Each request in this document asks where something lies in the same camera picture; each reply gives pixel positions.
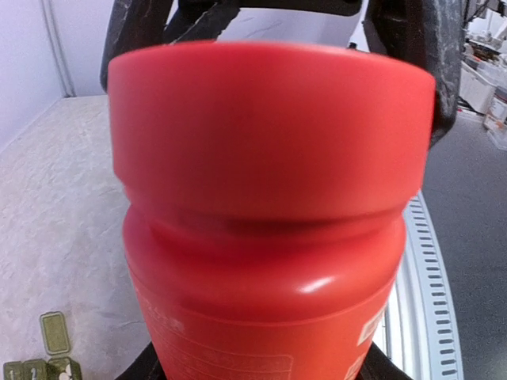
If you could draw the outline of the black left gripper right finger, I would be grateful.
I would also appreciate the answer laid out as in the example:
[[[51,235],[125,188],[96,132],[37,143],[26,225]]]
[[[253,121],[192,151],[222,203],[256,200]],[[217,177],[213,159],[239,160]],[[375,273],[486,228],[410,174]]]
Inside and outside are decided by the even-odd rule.
[[[382,352],[369,352],[364,361],[364,378],[367,380],[411,380]]]

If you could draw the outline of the red cylindrical can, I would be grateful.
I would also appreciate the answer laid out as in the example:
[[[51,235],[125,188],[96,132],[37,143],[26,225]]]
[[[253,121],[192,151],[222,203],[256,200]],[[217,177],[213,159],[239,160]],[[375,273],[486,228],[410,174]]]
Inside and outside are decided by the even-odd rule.
[[[169,379],[353,379],[406,244],[435,78],[283,43],[144,48],[108,70],[125,256]]]

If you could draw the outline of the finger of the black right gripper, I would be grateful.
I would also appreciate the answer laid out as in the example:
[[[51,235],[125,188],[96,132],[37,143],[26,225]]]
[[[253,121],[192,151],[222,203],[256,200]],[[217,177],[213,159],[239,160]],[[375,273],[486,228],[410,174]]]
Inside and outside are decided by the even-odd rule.
[[[430,145],[456,121],[462,60],[461,1],[369,1],[364,34],[371,52],[413,64],[436,79]]]
[[[162,42],[173,0],[115,0],[105,37],[100,83],[106,92],[108,66],[112,59],[129,51]]]

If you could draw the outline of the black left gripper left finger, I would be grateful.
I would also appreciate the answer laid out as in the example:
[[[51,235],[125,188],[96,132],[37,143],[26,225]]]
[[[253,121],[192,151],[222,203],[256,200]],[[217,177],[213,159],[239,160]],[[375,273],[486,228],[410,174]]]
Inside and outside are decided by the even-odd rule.
[[[153,348],[145,348],[116,380],[159,379],[159,361]]]

